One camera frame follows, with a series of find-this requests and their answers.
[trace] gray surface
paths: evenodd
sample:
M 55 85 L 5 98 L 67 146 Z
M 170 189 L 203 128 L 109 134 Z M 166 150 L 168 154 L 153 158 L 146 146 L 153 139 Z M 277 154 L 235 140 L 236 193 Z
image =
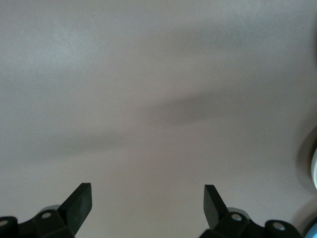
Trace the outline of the gray surface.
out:
M 91 182 L 77 238 L 195 238 L 210 183 L 302 229 L 316 32 L 315 0 L 2 0 L 0 214 Z

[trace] blue object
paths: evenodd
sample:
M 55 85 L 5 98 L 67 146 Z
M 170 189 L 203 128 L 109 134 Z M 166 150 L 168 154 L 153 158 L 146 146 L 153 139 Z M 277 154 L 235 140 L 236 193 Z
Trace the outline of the blue object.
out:
M 312 228 L 309 229 L 305 238 L 317 238 L 317 223 L 315 223 Z

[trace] metal screw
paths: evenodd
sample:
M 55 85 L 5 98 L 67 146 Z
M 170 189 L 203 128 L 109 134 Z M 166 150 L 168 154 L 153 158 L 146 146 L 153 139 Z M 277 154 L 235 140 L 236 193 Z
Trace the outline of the metal screw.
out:
M 8 223 L 9 223 L 8 220 L 0 221 L 0 227 L 4 227 Z
M 231 217 L 232 217 L 233 220 L 235 220 L 235 221 L 237 221 L 237 222 L 242 221 L 242 217 L 241 217 L 239 214 L 237 214 L 237 213 L 232 214 Z
M 50 212 L 46 212 L 42 215 L 42 218 L 45 219 L 45 218 L 48 218 L 51 216 L 51 213 Z
M 279 231 L 284 231 L 285 230 L 285 226 L 283 226 L 281 223 L 279 222 L 274 222 L 273 226 L 275 229 L 279 230 Z

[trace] screw hole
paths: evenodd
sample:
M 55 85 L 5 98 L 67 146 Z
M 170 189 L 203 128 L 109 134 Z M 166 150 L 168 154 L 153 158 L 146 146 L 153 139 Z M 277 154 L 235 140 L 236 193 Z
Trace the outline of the screw hole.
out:
M 49 218 L 51 216 L 51 213 L 50 212 L 46 212 L 42 215 L 42 218 L 43 219 L 46 219 L 46 218 Z
M 0 221 L 0 227 L 4 227 L 8 223 L 9 223 L 8 220 Z
M 242 221 L 242 217 L 239 215 L 239 214 L 232 214 L 232 219 L 233 220 L 235 220 L 235 221 L 237 221 L 237 222 L 240 222 L 240 221 Z
M 279 222 L 274 222 L 273 226 L 275 229 L 279 230 L 279 231 L 284 231 L 285 230 L 285 226 L 283 226 L 281 223 Z

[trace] white round object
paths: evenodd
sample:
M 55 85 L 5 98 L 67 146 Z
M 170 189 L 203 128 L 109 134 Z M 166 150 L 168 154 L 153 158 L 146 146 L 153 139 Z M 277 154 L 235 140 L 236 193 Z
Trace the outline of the white round object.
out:
M 315 187 L 317 188 L 317 150 L 315 150 L 313 155 L 311 169 L 312 169 L 313 182 L 315 184 Z

